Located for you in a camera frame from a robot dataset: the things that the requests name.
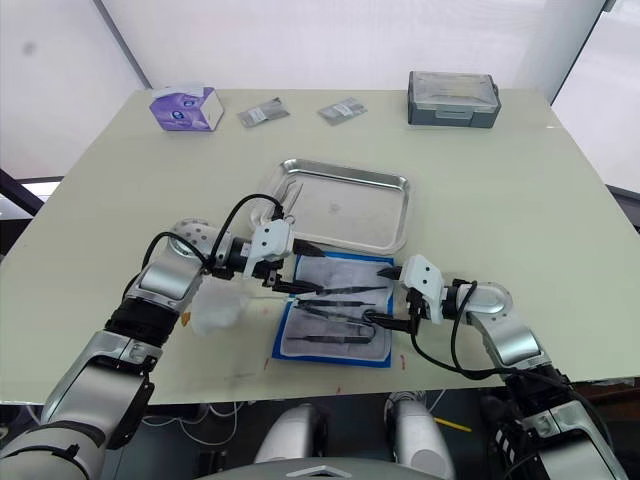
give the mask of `small packet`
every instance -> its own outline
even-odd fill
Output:
[[[238,118],[245,128],[251,128],[267,120],[275,120],[287,115],[289,115],[289,112],[284,109],[282,101],[276,97],[273,100],[261,103],[257,107],[240,112]]]
[[[342,122],[346,122],[350,118],[357,117],[365,113],[367,109],[358,102],[355,98],[349,97],[341,102],[334,103],[328,107],[324,107],[318,110],[318,113],[323,117],[329,125],[338,125]]]

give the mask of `white cloth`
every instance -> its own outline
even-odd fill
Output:
[[[205,276],[191,302],[189,325],[197,335],[227,328],[238,321],[248,297],[238,282]]]
[[[393,282],[377,276],[382,268],[390,266],[385,262],[373,262],[339,257],[302,257],[298,263],[296,279],[322,285],[324,288],[341,288],[355,286],[384,286],[380,290],[370,290],[354,294],[333,294],[316,297],[315,294],[299,295],[299,299],[318,298],[322,300],[359,300],[374,305],[360,307],[321,307],[313,306],[327,312],[340,312],[360,318],[367,309],[387,312],[389,298],[393,292]],[[332,344],[316,343],[305,340],[292,340],[288,337],[305,335],[370,335],[371,328],[358,327],[345,323],[343,319],[326,319],[313,315],[302,309],[294,308],[294,302],[285,319],[284,333],[280,344],[280,353],[285,356],[316,356],[369,360],[382,362],[391,351],[391,332],[374,325],[375,336],[368,344]]]

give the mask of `tweezers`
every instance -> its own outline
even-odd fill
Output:
[[[361,292],[369,292],[371,290],[381,290],[384,287],[341,287],[341,288],[324,288],[317,292],[319,297],[324,297],[326,295],[334,295],[334,294],[344,294],[348,295],[351,293],[361,293]]]
[[[304,335],[302,337],[287,337],[287,340],[304,340],[314,343],[371,343],[372,337],[359,337],[355,335]]]
[[[297,308],[304,312],[310,313],[311,315],[317,315],[319,317],[326,318],[327,320],[331,320],[331,318],[341,318],[343,320],[346,320],[346,323],[352,323],[354,325],[361,325],[361,326],[371,326],[371,323],[372,323],[366,319],[363,319],[362,317],[354,317],[353,315],[347,315],[346,313],[328,312],[327,310],[306,307],[303,305],[295,305],[293,308]]]
[[[365,303],[354,300],[298,300],[297,305],[315,307],[363,307],[365,305],[375,305],[375,303]]]

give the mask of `gray plastic box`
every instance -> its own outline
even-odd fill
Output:
[[[491,75],[411,72],[408,120],[411,125],[491,128],[500,111]]]

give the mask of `yellow cable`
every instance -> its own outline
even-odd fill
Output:
[[[458,425],[457,423],[450,422],[449,420],[445,420],[443,418],[433,417],[436,423],[440,425],[445,425],[447,427],[455,428],[456,430],[461,430],[463,432],[471,432],[469,427],[465,427],[464,425]]]

